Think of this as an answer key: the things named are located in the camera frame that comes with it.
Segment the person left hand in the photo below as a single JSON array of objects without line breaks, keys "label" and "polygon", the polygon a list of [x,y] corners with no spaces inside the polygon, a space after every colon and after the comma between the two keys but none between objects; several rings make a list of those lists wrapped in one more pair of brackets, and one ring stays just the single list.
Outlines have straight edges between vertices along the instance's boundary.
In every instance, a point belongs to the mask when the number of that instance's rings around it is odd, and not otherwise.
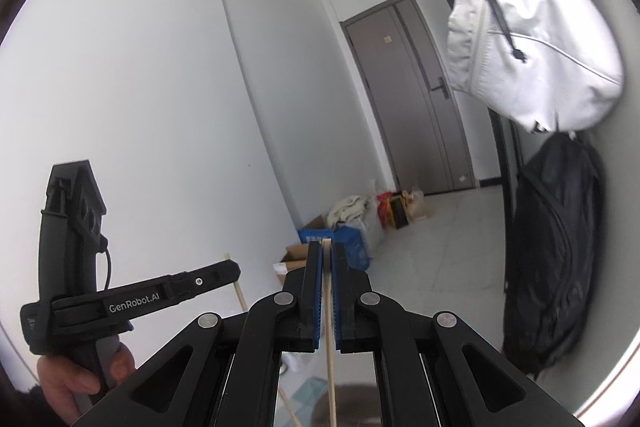
[{"label": "person left hand", "polygon": [[[134,356],[121,343],[110,363],[110,374],[116,385],[134,373]],[[37,362],[39,384],[48,406],[66,425],[80,416],[74,394],[96,395],[101,390],[99,378],[61,355],[45,355]]]}]

